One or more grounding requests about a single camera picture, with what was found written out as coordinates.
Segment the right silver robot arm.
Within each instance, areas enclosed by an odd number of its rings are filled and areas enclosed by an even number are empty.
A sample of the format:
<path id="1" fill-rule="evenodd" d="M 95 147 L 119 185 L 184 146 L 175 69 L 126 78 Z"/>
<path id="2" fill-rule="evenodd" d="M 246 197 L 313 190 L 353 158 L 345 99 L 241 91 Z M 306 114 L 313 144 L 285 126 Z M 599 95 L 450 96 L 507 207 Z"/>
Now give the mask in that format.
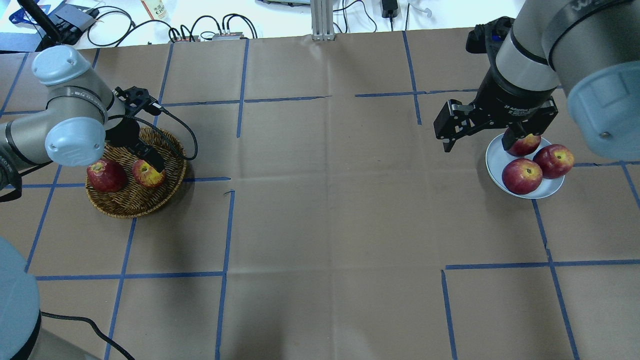
<path id="1" fill-rule="evenodd" d="M 448 153 L 456 141 L 487 129 L 508 129 L 510 150 L 544 134 L 561 87 L 569 116 L 599 157 L 640 157 L 640 50 L 637 0 L 527 0 L 516 18 L 500 17 L 468 33 L 465 48 L 489 60 L 477 95 L 450 99 L 434 134 Z"/>

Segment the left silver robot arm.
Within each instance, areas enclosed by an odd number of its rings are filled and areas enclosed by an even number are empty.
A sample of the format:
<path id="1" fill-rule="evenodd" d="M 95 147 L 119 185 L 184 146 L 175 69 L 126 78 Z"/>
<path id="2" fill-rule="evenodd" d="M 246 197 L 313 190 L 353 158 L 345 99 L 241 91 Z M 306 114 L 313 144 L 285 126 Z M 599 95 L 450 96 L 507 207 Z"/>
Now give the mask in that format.
<path id="1" fill-rule="evenodd" d="M 139 138 L 135 117 L 153 102 L 145 89 L 110 89 L 75 48 L 42 50 L 32 73 L 46 86 L 45 109 L 1 125 L 3 203 L 23 194 L 23 176 L 50 163 L 87 167 L 98 162 L 105 146 L 122 147 L 163 171 L 162 156 Z M 38 282 L 26 259 L 1 239 L 1 358 L 3 360 L 92 360 L 86 350 L 47 331 Z"/>

